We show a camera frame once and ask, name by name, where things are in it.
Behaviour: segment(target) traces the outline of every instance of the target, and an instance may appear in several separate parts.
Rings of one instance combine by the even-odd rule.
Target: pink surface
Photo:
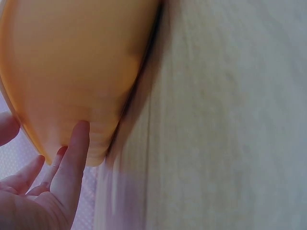
[[[8,111],[8,107],[0,94],[0,112]],[[0,147],[0,179],[9,176],[37,155],[32,143],[23,131],[5,146]],[[49,166],[44,165],[33,186],[39,185]],[[93,229],[97,168],[86,167],[84,171],[80,202],[73,224],[73,230]]]

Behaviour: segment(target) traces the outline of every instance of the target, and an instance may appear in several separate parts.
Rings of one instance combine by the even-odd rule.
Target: white fabric
[[[8,111],[8,107],[0,94],[0,112]],[[37,155],[32,143],[21,131],[10,143],[0,147],[0,179],[12,175],[26,165]],[[33,186],[39,185],[44,176],[47,165],[34,182]],[[73,230],[92,230],[94,221],[94,206],[96,192],[97,168],[86,167],[84,171],[80,202],[73,224]]]

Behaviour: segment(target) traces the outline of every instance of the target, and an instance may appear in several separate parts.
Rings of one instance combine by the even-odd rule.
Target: finger
[[[41,193],[49,192],[51,181],[56,174],[59,164],[62,161],[62,158],[66,152],[67,147],[62,147],[58,150],[56,157],[54,158],[52,165],[50,166],[49,170],[47,171],[44,179],[42,180],[39,186],[34,187],[31,189],[26,195],[27,196],[38,196]]]
[[[19,129],[19,123],[10,113],[0,113],[0,146],[5,145],[17,136]]]
[[[67,150],[67,147],[62,147],[58,150],[57,155],[52,162],[52,165],[50,166],[50,168],[47,171],[44,179],[42,180],[41,185],[45,186],[47,189],[50,189],[52,179],[59,169],[59,165],[60,165],[60,163],[63,159],[63,156],[64,156],[66,150]]]
[[[39,155],[15,175],[4,178],[1,183],[4,183],[8,187],[12,187],[20,195],[25,194],[41,171],[44,162],[45,157]]]
[[[31,189],[26,196],[39,196],[41,193],[49,192],[49,189],[44,185],[39,185]]]
[[[81,183],[90,143],[88,122],[79,122],[72,131],[66,153],[54,176],[50,191],[62,205],[66,218],[73,221],[81,191]]]

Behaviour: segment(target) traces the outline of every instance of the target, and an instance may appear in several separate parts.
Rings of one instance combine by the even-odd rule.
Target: skin
[[[0,114],[0,145],[19,132],[9,113]],[[37,156],[15,175],[0,181],[0,228],[2,230],[69,230],[81,191],[89,147],[88,122],[73,129],[68,147],[59,149],[40,186],[29,191],[45,158]]]

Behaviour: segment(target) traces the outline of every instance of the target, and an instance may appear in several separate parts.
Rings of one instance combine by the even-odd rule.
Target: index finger
[[[50,192],[62,204],[63,212],[69,221],[73,221],[81,191],[85,168],[90,125],[81,121],[73,129],[69,146],[55,174]]]
[[[5,145],[17,136],[19,128],[19,123],[10,113],[0,113],[0,146]]]

